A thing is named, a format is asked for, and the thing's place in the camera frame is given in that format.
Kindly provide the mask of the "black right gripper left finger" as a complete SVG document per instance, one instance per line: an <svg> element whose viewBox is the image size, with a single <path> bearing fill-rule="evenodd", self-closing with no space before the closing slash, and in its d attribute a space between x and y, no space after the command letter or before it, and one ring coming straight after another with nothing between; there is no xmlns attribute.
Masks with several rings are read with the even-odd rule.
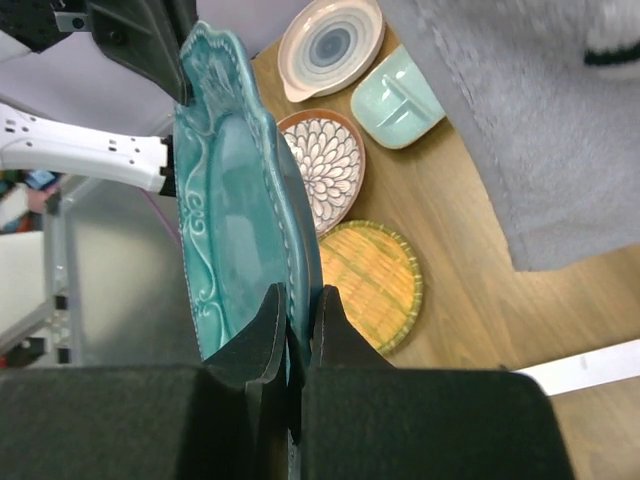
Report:
<svg viewBox="0 0 640 480"><path fill-rule="evenodd" d="M5 479L283 479L285 292L202 365L5 369Z"/></svg>

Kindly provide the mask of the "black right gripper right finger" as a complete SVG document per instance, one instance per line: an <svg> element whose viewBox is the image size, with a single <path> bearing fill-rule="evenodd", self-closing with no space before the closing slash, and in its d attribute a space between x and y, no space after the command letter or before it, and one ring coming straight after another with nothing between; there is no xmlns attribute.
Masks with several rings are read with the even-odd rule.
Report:
<svg viewBox="0 0 640 480"><path fill-rule="evenodd" d="M540 386L507 370L400 369L326 287L302 391L305 479L570 479Z"/></svg>

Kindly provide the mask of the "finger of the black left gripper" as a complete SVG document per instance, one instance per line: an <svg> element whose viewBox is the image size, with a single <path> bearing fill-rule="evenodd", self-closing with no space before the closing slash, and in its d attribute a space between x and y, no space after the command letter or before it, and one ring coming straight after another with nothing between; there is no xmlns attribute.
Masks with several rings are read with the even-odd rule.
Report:
<svg viewBox="0 0 640 480"><path fill-rule="evenodd" d="M99 0L86 3L92 38L110 60L152 81L178 103L192 98L180 49L193 28L193 3Z"/></svg>
<svg viewBox="0 0 640 480"><path fill-rule="evenodd" d="M1 0L1 31L41 53L70 36L57 26L55 12L85 13L84 1Z"/></svg>

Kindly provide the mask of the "teal scalloped plate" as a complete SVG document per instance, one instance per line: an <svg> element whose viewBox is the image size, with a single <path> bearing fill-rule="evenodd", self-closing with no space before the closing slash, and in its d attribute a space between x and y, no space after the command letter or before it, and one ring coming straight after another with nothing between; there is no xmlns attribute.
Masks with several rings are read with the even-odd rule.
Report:
<svg viewBox="0 0 640 480"><path fill-rule="evenodd" d="M323 288L312 210L298 164L262 103L240 39L197 22L180 60L192 83L173 130L184 270L200 354L252 320L284 288L287 377L300 387Z"/></svg>

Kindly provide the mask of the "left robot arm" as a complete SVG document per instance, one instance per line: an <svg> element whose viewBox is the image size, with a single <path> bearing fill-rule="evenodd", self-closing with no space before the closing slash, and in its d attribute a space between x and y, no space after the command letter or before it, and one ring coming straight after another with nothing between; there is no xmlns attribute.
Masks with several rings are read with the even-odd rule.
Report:
<svg viewBox="0 0 640 480"><path fill-rule="evenodd" d="M180 49L198 19L193 1L4 1L1 58L42 53L88 33L109 60L177 103L193 98ZM45 120L1 106L1 167L45 169L176 193L173 138L127 136Z"/></svg>

